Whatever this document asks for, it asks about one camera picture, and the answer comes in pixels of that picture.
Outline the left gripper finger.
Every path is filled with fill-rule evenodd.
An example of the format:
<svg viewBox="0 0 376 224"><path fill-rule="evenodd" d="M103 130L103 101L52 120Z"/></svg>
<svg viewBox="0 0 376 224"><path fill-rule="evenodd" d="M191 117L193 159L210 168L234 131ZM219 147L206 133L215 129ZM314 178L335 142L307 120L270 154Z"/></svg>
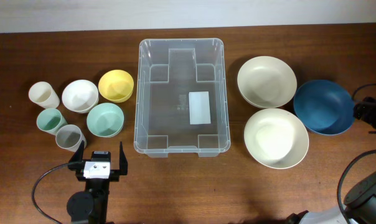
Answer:
<svg viewBox="0 0 376 224"><path fill-rule="evenodd" d="M85 148L85 141L82 140L77 151L70 158L69 162L81 162L83 159L84 148Z"/></svg>
<svg viewBox="0 0 376 224"><path fill-rule="evenodd" d="M123 150L123 143L120 142L120 159L119 159L119 171L127 172L128 171L128 161Z"/></svg>

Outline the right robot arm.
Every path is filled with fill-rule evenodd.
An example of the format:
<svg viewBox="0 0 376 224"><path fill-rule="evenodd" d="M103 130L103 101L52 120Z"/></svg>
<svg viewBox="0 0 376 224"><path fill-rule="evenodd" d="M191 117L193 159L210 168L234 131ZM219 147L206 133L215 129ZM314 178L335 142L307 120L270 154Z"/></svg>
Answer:
<svg viewBox="0 0 376 224"><path fill-rule="evenodd" d="M354 117L372 125L376 133L376 99L368 96L356 104ZM285 223L376 223L376 171L354 185L341 198L342 184L348 172L356 162L372 154L376 154L376 149L360 154L345 168L337 186L337 207L318 213L293 213Z"/></svg>

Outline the mint green cup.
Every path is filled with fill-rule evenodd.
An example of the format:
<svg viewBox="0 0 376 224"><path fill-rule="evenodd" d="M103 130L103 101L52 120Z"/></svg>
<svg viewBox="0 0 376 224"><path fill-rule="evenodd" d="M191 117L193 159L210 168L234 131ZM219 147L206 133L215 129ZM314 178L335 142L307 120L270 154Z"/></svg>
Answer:
<svg viewBox="0 0 376 224"><path fill-rule="evenodd" d="M36 125L41 131L56 135L67 121L58 109L48 108L38 115Z"/></svg>

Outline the cream cup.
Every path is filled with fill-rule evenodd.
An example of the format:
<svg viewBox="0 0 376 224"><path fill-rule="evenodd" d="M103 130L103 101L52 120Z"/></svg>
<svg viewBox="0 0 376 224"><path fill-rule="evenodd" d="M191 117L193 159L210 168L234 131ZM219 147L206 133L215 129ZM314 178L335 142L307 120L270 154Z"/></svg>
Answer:
<svg viewBox="0 0 376 224"><path fill-rule="evenodd" d="M47 82L33 84L29 89L28 95L31 102L45 109L57 108L60 104L58 95Z"/></svg>

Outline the grey cup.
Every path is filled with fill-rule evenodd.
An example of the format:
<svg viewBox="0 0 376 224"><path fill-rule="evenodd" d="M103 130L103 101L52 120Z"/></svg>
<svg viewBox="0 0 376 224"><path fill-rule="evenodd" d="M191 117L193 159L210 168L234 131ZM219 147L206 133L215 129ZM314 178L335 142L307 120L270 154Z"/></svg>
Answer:
<svg viewBox="0 0 376 224"><path fill-rule="evenodd" d="M67 124L60 128L55 135L55 142L58 147L71 152L77 152L82 142L84 142L83 148L87 146L82 130L74 124Z"/></svg>

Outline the yellow small bowl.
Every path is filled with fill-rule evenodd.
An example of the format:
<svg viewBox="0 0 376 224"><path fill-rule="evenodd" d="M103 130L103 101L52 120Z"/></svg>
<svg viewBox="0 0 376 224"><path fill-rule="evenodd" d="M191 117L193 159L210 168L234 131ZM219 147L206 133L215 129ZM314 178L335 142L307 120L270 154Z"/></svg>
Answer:
<svg viewBox="0 0 376 224"><path fill-rule="evenodd" d="M106 72L98 83L100 95L114 103L122 103L133 94L133 77L124 70Z"/></svg>

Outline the white small bowl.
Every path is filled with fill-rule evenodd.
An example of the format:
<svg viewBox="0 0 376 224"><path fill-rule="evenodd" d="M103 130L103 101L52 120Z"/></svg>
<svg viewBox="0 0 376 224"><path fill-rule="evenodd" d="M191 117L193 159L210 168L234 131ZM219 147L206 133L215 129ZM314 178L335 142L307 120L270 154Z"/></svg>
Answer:
<svg viewBox="0 0 376 224"><path fill-rule="evenodd" d="M62 93L63 105L76 113L88 113L98 104L98 101L98 88L88 80L73 81L65 87Z"/></svg>

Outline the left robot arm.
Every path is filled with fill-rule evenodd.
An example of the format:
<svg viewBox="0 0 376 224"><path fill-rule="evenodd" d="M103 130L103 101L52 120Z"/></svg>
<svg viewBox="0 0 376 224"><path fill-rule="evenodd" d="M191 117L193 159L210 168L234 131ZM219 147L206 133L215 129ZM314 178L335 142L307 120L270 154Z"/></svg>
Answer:
<svg viewBox="0 0 376 224"><path fill-rule="evenodd" d="M84 148L82 141L69 160L69 170L75 172L78 181L85 183L85 189L69 198L67 213L72 223L106 223L110 183L128 174L128 161L122 143L118 169L111 168L111 152L94 151L91 159L84 159Z"/></svg>

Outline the cream bowl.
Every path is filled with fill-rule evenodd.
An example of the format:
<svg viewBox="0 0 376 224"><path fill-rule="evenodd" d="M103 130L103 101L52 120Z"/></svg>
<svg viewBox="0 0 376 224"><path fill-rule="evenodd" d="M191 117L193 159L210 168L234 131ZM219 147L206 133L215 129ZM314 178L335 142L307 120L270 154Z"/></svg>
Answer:
<svg viewBox="0 0 376 224"><path fill-rule="evenodd" d="M254 160L272 169L298 165L308 153L309 134L289 111L268 108L257 111L243 132L245 146Z"/></svg>
<svg viewBox="0 0 376 224"><path fill-rule="evenodd" d="M298 83L287 63L276 57L258 56L240 67L237 85L249 104L257 108L277 108L293 98Z"/></svg>

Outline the clear plastic storage bin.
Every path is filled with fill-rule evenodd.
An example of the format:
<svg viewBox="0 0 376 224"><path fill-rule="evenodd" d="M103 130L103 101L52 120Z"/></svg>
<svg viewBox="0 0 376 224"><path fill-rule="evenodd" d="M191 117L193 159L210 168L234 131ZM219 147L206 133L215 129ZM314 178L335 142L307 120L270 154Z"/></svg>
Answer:
<svg viewBox="0 0 376 224"><path fill-rule="evenodd" d="M190 124L189 93L207 91L210 124ZM149 157L215 157L231 146L224 44L218 38L139 45L134 149Z"/></svg>

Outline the mint green small bowl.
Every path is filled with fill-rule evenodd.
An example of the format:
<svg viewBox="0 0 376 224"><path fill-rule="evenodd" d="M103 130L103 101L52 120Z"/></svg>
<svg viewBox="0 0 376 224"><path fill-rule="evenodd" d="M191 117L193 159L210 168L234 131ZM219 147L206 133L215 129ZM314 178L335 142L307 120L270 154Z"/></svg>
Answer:
<svg viewBox="0 0 376 224"><path fill-rule="evenodd" d="M96 105L87 116L87 127L95 136L112 138L123 128L125 116L123 110L113 103Z"/></svg>

